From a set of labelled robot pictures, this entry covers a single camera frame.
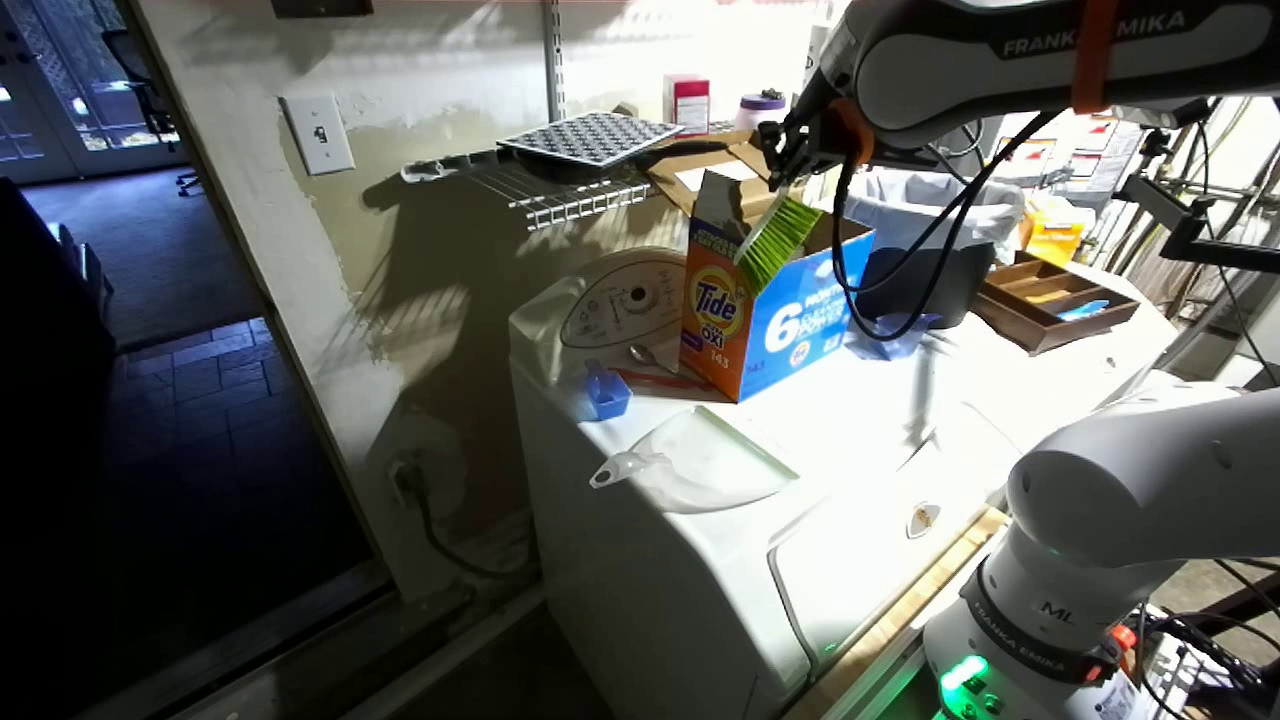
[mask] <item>doorway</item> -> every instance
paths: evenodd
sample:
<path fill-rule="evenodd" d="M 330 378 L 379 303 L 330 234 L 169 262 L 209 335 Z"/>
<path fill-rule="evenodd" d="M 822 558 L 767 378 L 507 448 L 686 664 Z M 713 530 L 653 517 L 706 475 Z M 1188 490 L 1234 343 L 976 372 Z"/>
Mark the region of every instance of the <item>doorway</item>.
<path fill-rule="evenodd" d="M 149 114 L 139 71 L 107 43 L 115 0 L 0 0 L 0 175 L 80 179 L 186 164 Z"/>

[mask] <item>wooden tray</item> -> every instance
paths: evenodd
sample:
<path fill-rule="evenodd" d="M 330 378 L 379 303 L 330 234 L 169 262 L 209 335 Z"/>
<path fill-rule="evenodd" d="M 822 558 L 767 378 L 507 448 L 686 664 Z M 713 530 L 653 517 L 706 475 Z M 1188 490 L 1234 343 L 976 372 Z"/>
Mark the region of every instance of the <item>wooden tray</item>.
<path fill-rule="evenodd" d="M 1124 326 L 1136 301 L 1050 262 L 1022 255 L 984 277 L 972 310 L 1025 352 L 1050 352 Z"/>

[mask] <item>floor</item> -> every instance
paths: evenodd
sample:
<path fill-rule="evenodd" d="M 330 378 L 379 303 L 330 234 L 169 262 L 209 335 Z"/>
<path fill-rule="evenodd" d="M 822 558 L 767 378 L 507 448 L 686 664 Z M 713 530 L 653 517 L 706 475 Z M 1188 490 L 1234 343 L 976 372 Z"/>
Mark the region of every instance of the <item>floor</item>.
<path fill-rule="evenodd" d="M 605 698 L 566 643 L 553 612 L 536 603 L 520 623 L 506 630 L 459 674 L 441 677 L 387 720 L 507 720 L 566 717 L 612 720 Z"/>
<path fill-rule="evenodd" d="M 75 203 L 71 234 L 83 244 L 149 223 L 127 237 L 136 264 L 149 264 L 156 240 L 151 264 L 136 274 L 173 274 L 182 244 L 209 234 L 192 234 L 186 214 L 149 214 L 173 207 L 173 172 L 107 188 L 39 194 Z M 29 380 L 38 389 L 5 386 L 20 397 L 13 409 L 33 397 L 33 413 L 63 416 L 54 425 L 63 434 L 24 425 L 38 475 L 13 486 L 5 504 L 10 530 L 24 536 L 10 576 L 20 607 L 10 651 L 29 656 L 5 677 L 10 713 L 75 717 L 182 660 L 201 664 L 187 682 L 215 682 L 232 674 L 215 651 L 220 640 L 256 623 L 256 650 L 239 643 L 239 660 L 286 650 L 288 638 L 259 621 L 374 559 L 267 321 L 239 321 L 244 303 L 230 316 L 230 326 L 204 316 L 204 329 L 186 335 L 136 335 L 107 370 L 106 405 L 100 386 L 75 393 L 63 393 L 71 386 L 60 378 Z"/>
<path fill-rule="evenodd" d="M 244 255 L 186 168 L 24 188 L 29 203 L 87 240 L 113 280 L 121 350 L 182 340 L 264 313 Z"/>

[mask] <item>red object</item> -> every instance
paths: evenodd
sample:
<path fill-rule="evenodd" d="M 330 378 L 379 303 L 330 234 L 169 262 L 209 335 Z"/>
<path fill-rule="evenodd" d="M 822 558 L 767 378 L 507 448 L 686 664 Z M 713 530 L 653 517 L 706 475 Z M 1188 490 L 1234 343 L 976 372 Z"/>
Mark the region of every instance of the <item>red object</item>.
<path fill-rule="evenodd" d="M 1130 623 L 1113 623 L 1108 638 L 1118 650 L 1136 650 L 1136 631 Z"/>
<path fill-rule="evenodd" d="M 713 96 L 713 80 L 678 80 L 671 96 Z"/>
<path fill-rule="evenodd" d="M 1077 86 L 1072 107 L 1102 114 L 1108 107 L 1108 70 L 1113 70 L 1113 39 L 1118 39 L 1121 0 L 1086 0 L 1080 39 L 1077 39 Z"/>

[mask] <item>green light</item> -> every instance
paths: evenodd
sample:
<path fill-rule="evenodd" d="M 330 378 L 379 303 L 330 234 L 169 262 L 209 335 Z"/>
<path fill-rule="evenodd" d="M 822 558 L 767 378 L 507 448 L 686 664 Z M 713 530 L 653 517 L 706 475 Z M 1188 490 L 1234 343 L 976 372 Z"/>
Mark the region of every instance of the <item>green light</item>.
<path fill-rule="evenodd" d="M 994 664 L 984 660 L 984 656 L 963 656 L 959 664 L 954 664 L 948 674 L 946 674 L 946 691 L 954 691 L 954 687 L 963 687 L 970 682 L 988 682 L 994 677 Z"/>
<path fill-rule="evenodd" d="M 963 656 L 941 677 L 941 702 L 959 720 L 995 717 L 1001 702 L 988 691 L 994 664 L 984 656 Z"/>

